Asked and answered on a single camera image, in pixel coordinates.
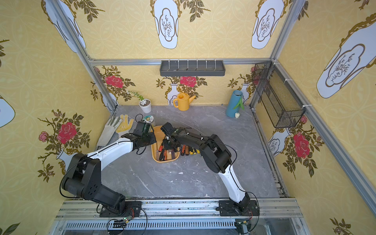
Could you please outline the orange black screwdriver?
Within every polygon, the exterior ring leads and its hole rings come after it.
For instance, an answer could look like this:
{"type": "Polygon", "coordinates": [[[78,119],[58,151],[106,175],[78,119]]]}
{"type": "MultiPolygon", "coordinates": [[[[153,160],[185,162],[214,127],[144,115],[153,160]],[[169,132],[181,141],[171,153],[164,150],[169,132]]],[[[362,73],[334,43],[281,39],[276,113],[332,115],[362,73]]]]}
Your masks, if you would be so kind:
{"type": "Polygon", "coordinates": [[[181,148],[181,155],[182,156],[185,156],[185,152],[186,152],[185,149],[186,149],[186,146],[183,145],[182,148],[181,148]]]}

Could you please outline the yellow storage box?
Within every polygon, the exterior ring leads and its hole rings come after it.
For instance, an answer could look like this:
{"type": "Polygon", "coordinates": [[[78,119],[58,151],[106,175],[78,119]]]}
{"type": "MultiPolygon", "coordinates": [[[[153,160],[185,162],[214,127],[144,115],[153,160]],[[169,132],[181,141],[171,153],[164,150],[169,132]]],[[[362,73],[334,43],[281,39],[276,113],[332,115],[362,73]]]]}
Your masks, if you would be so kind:
{"type": "Polygon", "coordinates": [[[156,143],[151,145],[152,158],[158,163],[168,163],[177,160],[180,157],[180,149],[164,148],[165,134],[161,130],[161,126],[155,126],[154,135],[156,137],[156,143]]]}

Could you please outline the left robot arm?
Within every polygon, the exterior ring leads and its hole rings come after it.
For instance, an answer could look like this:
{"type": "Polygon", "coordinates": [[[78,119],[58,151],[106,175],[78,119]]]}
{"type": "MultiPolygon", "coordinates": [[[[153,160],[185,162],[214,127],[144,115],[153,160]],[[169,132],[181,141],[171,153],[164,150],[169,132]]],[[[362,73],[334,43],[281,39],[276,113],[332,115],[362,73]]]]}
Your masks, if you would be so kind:
{"type": "Polygon", "coordinates": [[[89,154],[75,154],[61,180],[60,190],[101,204],[105,209],[102,217],[124,216],[127,211],[138,217],[141,201],[127,201],[123,194],[104,186],[101,172],[121,156],[156,143],[152,129],[151,124],[139,121],[133,133],[124,134],[116,142],[89,154]]]}

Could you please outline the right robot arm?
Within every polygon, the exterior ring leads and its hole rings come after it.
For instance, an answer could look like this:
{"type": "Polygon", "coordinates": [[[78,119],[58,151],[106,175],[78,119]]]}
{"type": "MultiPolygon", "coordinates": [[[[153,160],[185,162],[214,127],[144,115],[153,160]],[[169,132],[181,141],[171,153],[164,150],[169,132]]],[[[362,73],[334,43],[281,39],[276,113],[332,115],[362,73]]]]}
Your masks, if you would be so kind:
{"type": "Polygon", "coordinates": [[[238,213],[247,211],[251,201],[250,196],[235,174],[228,146],[217,135],[201,136],[187,128],[175,128],[169,122],[161,127],[161,131],[166,136],[164,143],[166,148],[186,145],[199,150],[207,167],[220,176],[228,191],[229,199],[233,202],[234,210],[238,213]]]}

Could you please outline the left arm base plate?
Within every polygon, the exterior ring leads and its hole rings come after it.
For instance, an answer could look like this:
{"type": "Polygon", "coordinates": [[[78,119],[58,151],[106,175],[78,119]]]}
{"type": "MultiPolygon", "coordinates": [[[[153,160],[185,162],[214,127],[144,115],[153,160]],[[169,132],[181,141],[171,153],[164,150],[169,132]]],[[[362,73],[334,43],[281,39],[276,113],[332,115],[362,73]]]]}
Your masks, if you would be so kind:
{"type": "Polygon", "coordinates": [[[142,201],[122,201],[119,206],[103,206],[99,217],[139,217],[142,208],[142,201]]]}

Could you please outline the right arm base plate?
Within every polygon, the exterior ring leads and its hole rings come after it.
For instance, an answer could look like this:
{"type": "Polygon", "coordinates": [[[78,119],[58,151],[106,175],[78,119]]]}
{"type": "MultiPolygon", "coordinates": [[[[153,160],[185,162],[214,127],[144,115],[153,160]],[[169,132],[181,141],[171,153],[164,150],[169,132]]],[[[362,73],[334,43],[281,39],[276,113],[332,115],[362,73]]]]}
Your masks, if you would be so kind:
{"type": "Polygon", "coordinates": [[[245,204],[221,200],[215,210],[220,213],[220,216],[259,216],[259,206],[255,200],[250,200],[245,204]]]}

